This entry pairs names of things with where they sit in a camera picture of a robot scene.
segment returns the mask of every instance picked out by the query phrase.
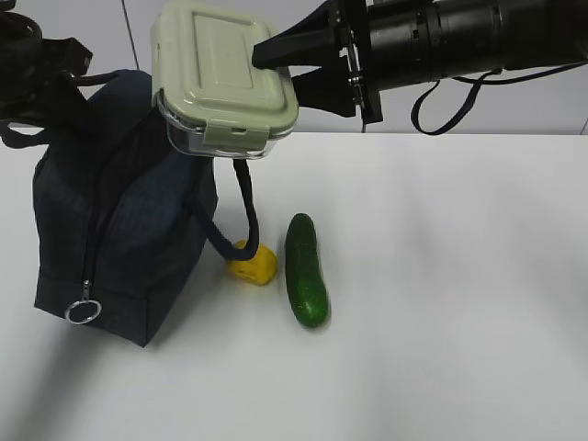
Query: yellow toy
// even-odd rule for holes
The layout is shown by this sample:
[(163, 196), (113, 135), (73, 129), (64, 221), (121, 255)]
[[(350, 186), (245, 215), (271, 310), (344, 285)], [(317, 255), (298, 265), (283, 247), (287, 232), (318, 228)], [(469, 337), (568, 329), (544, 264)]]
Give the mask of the yellow toy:
[[(240, 241), (235, 246), (244, 248), (247, 241)], [(266, 285), (277, 273), (277, 257), (272, 250), (262, 243), (251, 260), (227, 262), (229, 272), (238, 278), (255, 285)]]

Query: table surface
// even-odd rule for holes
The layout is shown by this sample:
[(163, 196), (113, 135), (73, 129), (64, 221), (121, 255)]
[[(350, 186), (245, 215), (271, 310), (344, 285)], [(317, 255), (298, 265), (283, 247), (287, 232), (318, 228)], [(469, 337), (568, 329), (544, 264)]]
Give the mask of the table surface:
[(588, 439), (587, 137), (293, 134), (251, 163), (262, 239), (312, 215), (330, 325), (207, 245), (145, 349), (32, 307), (41, 150), (0, 149), (3, 441)]

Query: bag strap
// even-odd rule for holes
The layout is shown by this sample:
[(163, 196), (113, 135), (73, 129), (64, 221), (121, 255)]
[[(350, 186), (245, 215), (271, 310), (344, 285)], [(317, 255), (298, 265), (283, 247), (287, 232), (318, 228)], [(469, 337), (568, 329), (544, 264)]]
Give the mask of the bag strap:
[(0, 121), (0, 138), (6, 147), (11, 149), (24, 149), (36, 145), (48, 144), (50, 135), (46, 130), (42, 130), (34, 135), (26, 135), (19, 131), (12, 130), (9, 127), (10, 122)]
[(251, 260), (257, 253), (257, 248), (259, 248), (259, 222), (254, 208), (254, 191), (251, 185), (251, 176), (247, 162), (244, 159), (234, 159), (232, 166), (239, 181), (247, 221), (249, 222), (249, 238), (244, 248), (236, 248), (231, 241), (222, 235), (219, 228), (202, 207), (202, 204), (200, 204), (198, 198), (193, 198), (189, 207), (204, 235), (223, 258), (226, 260)]

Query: lunch bag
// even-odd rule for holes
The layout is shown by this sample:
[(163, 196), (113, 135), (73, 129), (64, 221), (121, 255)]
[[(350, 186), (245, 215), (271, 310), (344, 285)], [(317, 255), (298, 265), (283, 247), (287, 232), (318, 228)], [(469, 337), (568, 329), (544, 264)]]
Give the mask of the lunch bag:
[(49, 144), (33, 177), (35, 306), (141, 346), (161, 326), (207, 239), (229, 260), (252, 258), (259, 244), (246, 161), (233, 161), (249, 223), (247, 245), (238, 249), (212, 221), (212, 158), (170, 144), (151, 88), (147, 73), (118, 72), (89, 100), (100, 124), (95, 137), (0, 130), (9, 147)]

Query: green cucumber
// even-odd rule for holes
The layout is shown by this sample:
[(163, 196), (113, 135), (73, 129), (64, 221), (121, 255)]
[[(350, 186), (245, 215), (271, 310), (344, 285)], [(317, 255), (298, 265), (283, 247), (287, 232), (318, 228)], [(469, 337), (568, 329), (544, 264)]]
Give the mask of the green cucumber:
[(318, 328), (329, 318), (327, 288), (322, 281), (316, 231), (308, 214), (299, 213), (286, 234), (286, 288), (300, 324)]

